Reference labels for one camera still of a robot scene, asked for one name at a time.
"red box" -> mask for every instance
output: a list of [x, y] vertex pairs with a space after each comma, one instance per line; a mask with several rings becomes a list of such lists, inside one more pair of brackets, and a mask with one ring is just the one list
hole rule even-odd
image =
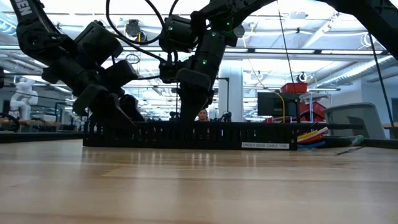
[[307, 83], [287, 83], [280, 89], [280, 91], [282, 93], [306, 93]]

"wooden table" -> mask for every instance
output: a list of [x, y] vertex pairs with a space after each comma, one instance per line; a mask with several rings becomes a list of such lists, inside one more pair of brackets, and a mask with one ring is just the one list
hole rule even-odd
[[398, 151], [0, 144], [0, 223], [398, 223]]

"person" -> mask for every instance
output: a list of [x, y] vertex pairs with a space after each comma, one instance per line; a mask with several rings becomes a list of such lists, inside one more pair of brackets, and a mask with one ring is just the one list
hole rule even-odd
[[209, 117], [207, 115], [207, 110], [206, 109], [203, 109], [203, 110], [201, 110], [199, 112], [198, 121], [201, 121], [201, 122], [209, 121]]

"column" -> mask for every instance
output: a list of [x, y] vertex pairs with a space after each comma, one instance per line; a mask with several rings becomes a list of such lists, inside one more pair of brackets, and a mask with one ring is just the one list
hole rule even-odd
[[232, 113], [232, 122], [243, 121], [243, 69], [241, 60], [225, 60], [221, 63], [218, 74], [220, 78], [229, 78], [229, 97], [228, 83], [225, 80], [218, 80], [218, 117], [227, 111], [227, 101], [229, 99], [229, 112]]

